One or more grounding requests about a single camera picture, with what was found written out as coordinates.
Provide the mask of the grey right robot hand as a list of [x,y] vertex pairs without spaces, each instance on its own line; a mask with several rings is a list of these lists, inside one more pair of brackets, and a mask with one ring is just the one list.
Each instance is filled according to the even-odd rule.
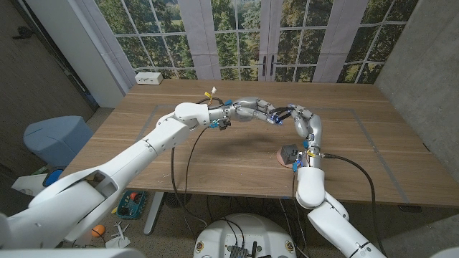
[[307,142],[306,150],[309,152],[310,157],[317,158],[321,149],[321,118],[306,107],[289,104],[284,108],[284,111],[280,111],[276,115],[275,121],[281,124],[284,119],[289,117],[293,119],[297,134]]

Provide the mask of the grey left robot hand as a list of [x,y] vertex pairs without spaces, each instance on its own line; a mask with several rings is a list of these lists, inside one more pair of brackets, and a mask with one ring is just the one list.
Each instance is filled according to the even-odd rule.
[[230,105],[230,117],[240,122],[256,118],[269,124],[277,124],[273,118],[275,107],[259,97],[243,97]]

